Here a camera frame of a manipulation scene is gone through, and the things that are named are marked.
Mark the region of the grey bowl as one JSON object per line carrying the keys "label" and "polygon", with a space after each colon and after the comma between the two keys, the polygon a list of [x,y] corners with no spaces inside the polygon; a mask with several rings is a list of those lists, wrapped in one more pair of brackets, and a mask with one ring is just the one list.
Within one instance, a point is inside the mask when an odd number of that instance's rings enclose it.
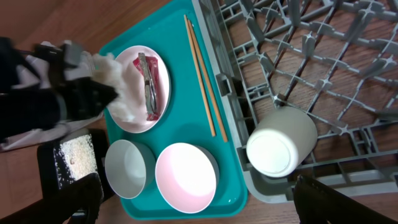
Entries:
{"label": "grey bowl", "polygon": [[120,139],[110,145],[104,168],[114,193],[133,199],[155,179],[155,156],[143,143]]}

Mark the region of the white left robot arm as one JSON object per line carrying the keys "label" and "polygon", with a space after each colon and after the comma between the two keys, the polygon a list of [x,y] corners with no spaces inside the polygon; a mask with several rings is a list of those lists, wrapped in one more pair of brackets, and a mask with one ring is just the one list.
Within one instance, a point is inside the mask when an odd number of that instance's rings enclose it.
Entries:
{"label": "white left robot arm", "polygon": [[15,48],[1,37],[1,151],[53,141],[99,119],[116,90],[93,79],[92,56],[60,46]]}

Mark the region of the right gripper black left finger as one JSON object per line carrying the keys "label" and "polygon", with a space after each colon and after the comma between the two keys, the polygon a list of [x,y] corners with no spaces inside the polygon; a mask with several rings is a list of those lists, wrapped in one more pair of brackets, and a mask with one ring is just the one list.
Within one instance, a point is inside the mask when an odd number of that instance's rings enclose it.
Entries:
{"label": "right gripper black left finger", "polygon": [[91,173],[55,195],[1,219],[1,223],[94,223],[103,191],[98,174]]}

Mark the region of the white napkin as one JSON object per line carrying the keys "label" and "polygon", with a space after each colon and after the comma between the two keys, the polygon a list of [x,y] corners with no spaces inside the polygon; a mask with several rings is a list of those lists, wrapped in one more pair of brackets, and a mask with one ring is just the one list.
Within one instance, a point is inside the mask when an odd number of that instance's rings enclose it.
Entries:
{"label": "white napkin", "polygon": [[94,54],[93,64],[95,70],[93,79],[101,84],[114,88],[118,96],[108,104],[108,110],[111,115],[124,122],[134,121],[136,117],[133,113],[133,107],[129,105],[127,86],[123,78],[123,66],[114,59],[112,53],[103,56]]}

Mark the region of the pile of rice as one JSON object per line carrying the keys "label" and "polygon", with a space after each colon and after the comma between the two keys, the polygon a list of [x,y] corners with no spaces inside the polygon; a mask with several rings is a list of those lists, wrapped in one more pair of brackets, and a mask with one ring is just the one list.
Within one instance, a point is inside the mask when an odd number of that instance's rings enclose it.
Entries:
{"label": "pile of rice", "polygon": [[53,149],[59,189],[98,173],[91,134],[61,142]]}

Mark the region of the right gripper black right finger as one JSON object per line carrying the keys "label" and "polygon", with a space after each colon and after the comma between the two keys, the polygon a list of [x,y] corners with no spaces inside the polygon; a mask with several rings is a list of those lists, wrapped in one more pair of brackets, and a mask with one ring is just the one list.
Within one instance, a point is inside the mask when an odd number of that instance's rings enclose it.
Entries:
{"label": "right gripper black right finger", "polygon": [[298,176],[293,196],[300,224],[397,224],[395,220],[310,177]]}

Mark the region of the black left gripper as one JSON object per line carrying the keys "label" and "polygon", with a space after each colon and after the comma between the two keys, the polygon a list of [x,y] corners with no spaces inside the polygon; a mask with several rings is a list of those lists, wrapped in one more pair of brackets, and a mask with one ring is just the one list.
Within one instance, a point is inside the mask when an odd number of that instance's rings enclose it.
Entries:
{"label": "black left gripper", "polygon": [[88,77],[66,81],[55,90],[64,99],[67,118],[72,121],[98,116],[118,97],[113,87],[94,82]]}

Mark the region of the white plastic cup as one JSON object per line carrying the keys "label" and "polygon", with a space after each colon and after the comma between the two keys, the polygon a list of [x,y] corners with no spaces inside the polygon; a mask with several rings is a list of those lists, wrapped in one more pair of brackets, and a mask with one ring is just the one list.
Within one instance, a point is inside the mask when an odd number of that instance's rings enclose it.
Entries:
{"label": "white plastic cup", "polygon": [[317,127],[306,113],[283,106],[257,125],[247,141],[246,154],[258,172],[285,177],[312,152],[317,139]]}

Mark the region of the red snack wrapper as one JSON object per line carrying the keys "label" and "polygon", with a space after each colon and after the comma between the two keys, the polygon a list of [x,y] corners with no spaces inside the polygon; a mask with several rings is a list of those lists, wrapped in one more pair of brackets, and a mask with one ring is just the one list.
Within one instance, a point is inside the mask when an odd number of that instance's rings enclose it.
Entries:
{"label": "red snack wrapper", "polygon": [[133,65],[144,77],[144,96],[146,100],[147,121],[156,121],[160,117],[159,68],[155,57],[146,56],[143,52],[133,61]]}

